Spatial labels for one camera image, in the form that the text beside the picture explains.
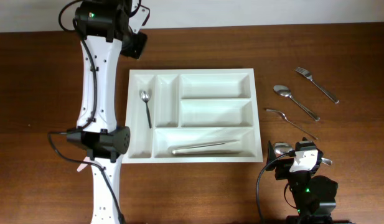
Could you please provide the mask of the steel spoon under right arm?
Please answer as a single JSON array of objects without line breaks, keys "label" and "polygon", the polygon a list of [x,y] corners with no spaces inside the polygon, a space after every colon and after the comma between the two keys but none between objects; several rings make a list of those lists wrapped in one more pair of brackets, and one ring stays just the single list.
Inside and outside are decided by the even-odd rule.
[{"label": "steel spoon under right arm", "polygon": [[[273,149],[274,149],[275,153],[277,153],[279,155],[283,155],[287,152],[291,152],[293,150],[293,147],[290,144],[285,143],[285,142],[276,142],[273,144]],[[321,159],[321,162],[323,164],[328,165],[328,166],[332,165],[332,161],[330,159],[327,159],[324,157]]]}]

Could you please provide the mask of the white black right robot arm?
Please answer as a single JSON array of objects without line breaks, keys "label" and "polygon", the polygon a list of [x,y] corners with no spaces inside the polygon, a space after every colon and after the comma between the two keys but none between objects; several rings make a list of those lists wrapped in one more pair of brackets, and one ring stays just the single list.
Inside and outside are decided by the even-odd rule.
[{"label": "white black right robot arm", "polygon": [[304,138],[294,147],[285,142],[272,145],[279,156],[287,156],[274,163],[275,179],[287,180],[286,189],[290,190],[297,215],[286,217],[286,223],[292,224],[335,224],[349,223],[348,220],[333,220],[331,213],[336,208],[335,196],[338,183],[323,175],[316,175],[323,161],[323,152],[313,141]]}]

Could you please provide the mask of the small steel teaspoon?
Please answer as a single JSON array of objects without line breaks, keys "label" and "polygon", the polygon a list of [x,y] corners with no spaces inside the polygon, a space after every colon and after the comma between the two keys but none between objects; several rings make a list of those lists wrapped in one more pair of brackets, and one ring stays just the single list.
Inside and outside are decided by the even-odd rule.
[{"label": "small steel teaspoon", "polygon": [[148,125],[149,125],[149,128],[151,129],[152,128],[151,115],[150,115],[150,110],[149,110],[149,106],[148,106],[148,102],[150,100],[149,93],[145,90],[142,90],[140,93],[140,97],[146,105],[146,115],[147,115],[147,119],[148,119]]}]

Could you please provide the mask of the white plastic cutlery tray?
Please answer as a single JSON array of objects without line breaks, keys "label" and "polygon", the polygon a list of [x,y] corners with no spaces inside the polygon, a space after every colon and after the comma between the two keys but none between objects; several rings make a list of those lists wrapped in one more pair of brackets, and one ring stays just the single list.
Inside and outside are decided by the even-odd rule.
[{"label": "white plastic cutlery tray", "polygon": [[[152,128],[140,97],[149,93]],[[131,130],[125,164],[261,162],[255,74],[251,68],[131,70],[125,124]],[[238,140],[238,154],[173,156],[171,149]]]}]

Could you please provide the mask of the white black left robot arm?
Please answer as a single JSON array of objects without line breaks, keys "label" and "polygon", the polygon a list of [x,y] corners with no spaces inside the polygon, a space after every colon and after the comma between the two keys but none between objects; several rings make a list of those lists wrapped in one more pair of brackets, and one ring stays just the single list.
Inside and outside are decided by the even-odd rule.
[{"label": "white black left robot arm", "polygon": [[119,206],[119,173],[131,133],[115,115],[116,68],[120,56],[138,59],[147,42],[140,32],[150,10],[140,1],[80,1],[73,31],[83,54],[82,106],[75,128],[65,132],[68,142],[87,156],[78,170],[93,173],[92,223],[124,223]]}]

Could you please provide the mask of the pink plastic knife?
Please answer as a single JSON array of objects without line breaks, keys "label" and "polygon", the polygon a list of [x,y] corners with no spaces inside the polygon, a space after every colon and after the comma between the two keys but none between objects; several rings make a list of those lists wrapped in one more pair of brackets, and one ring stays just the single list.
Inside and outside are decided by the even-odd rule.
[{"label": "pink plastic knife", "polygon": [[84,168],[86,168],[88,166],[89,161],[89,157],[85,157],[83,162],[77,167],[77,172],[81,172]]}]

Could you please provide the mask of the large steel spoon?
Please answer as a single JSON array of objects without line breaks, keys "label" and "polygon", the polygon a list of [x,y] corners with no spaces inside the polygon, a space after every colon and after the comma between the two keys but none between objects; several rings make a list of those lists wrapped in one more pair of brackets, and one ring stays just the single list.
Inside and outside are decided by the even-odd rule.
[{"label": "large steel spoon", "polygon": [[295,104],[297,104],[302,110],[304,110],[314,121],[320,120],[320,117],[316,113],[311,111],[309,108],[304,106],[302,103],[300,103],[298,100],[296,100],[293,97],[292,92],[288,87],[286,87],[284,85],[275,85],[273,87],[273,90],[275,93],[277,93],[281,96],[284,96],[286,98],[290,98]]}]

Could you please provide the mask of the steel tongs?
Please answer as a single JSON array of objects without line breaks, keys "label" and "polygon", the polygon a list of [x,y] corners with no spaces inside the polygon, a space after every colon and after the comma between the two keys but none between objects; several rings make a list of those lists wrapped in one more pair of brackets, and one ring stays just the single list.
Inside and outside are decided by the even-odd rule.
[{"label": "steel tongs", "polygon": [[225,142],[210,142],[204,144],[194,144],[189,146],[177,146],[171,149],[173,156],[194,155],[194,154],[238,154],[241,150],[228,149],[223,146],[233,144],[238,140],[230,140]]}]

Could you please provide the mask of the thin steel fork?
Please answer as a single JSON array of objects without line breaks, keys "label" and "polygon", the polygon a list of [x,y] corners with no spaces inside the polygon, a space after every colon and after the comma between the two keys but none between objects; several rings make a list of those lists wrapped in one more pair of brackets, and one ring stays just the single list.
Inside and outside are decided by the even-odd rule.
[{"label": "thin steel fork", "polygon": [[277,115],[279,115],[283,120],[285,120],[287,123],[291,124],[292,126],[294,126],[295,128],[299,129],[300,131],[304,132],[305,134],[309,135],[310,137],[312,137],[313,139],[315,140],[318,140],[319,138],[317,138],[315,135],[313,135],[312,133],[310,133],[309,131],[303,129],[302,127],[298,126],[297,124],[293,123],[292,121],[290,121],[287,116],[282,112],[282,111],[279,111],[279,110],[274,110],[274,109],[266,109],[266,111],[268,112],[272,112],[272,113],[275,113]]}]

